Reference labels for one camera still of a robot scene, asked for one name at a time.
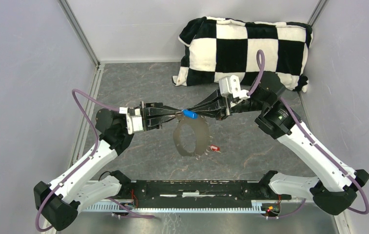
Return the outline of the blue tag key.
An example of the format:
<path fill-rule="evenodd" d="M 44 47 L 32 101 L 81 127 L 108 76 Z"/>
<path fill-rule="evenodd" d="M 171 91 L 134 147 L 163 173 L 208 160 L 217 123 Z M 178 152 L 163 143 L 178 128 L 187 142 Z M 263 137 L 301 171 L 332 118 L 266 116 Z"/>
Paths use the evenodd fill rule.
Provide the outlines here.
<path fill-rule="evenodd" d="M 190 119 L 197 119 L 198 118 L 198 114 L 193 112 L 193 111 L 190 111 L 190 110 L 182 110 L 182 114 L 183 114 L 183 116 L 188 117 Z"/>

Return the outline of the silver metal key holder plate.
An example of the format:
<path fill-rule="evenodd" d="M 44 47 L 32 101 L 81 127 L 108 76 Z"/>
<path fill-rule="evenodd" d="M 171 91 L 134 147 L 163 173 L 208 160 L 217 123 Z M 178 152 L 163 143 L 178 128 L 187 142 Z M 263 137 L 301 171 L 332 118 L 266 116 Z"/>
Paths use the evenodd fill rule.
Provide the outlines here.
<path fill-rule="evenodd" d="M 178 153 L 181 156 L 202 156 L 211 142 L 210 131 L 205 118 L 200 115 L 197 118 L 190 118 L 183 114 L 177 115 L 176 118 L 178 119 L 178 125 L 173 132 L 173 141 Z M 193 130 L 195 136 L 195 148 L 191 152 L 185 150 L 181 141 L 181 129 L 185 125 Z"/>

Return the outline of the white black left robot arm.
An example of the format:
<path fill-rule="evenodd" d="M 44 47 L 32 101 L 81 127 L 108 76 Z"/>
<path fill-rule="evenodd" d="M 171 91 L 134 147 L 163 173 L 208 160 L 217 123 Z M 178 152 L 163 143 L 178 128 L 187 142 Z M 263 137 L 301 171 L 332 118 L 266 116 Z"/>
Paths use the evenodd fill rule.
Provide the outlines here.
<path fill-rule="evenodd" d="M 74 222 L 86 208 L 112 196 L 126 198 L 131 192 L 129 183 L 108 175 L 88 185 L 88 181 L 106 164 L 123 153 L 135 133 L 158 129 L 186 110 L 162 103 L 144 103 L 139 107 L 110 107 L 102 104 L 93 125 L 95 143 L 67 171 L 49 183 L 34 187 L 37 209 L 35 227 L 39 232 L 51 228 L 61 231 Z"/>

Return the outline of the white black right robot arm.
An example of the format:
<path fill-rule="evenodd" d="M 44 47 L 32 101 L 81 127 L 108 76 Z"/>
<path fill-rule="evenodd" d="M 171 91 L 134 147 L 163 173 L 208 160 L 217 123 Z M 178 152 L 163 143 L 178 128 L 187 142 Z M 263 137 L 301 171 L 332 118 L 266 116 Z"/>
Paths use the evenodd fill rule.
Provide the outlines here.
<path fill-rule="evenodd" d="M 282 98 L 285 86 L 277 74 L 259 72 L 249 90 L 244 89 L 244 82 L 235 75 L 221 78 L 218 83 L 215 92 L 190 108 L 193 116 L 223 120 L 235 113 L 258 111 L 255 123 L 259 129 L 289 148 L 314 172 L 313 177 L 300 177 L 269 171 L 259 185 L 263 198 L 300 197 L 312 200 L 328 214 L 338 215 L 352 210 L 353 202 L 361 196 L 365 206 L 361 214 L 369 213 L 363 191 L 369 173 L 345 164 L 311 133 Z"/>

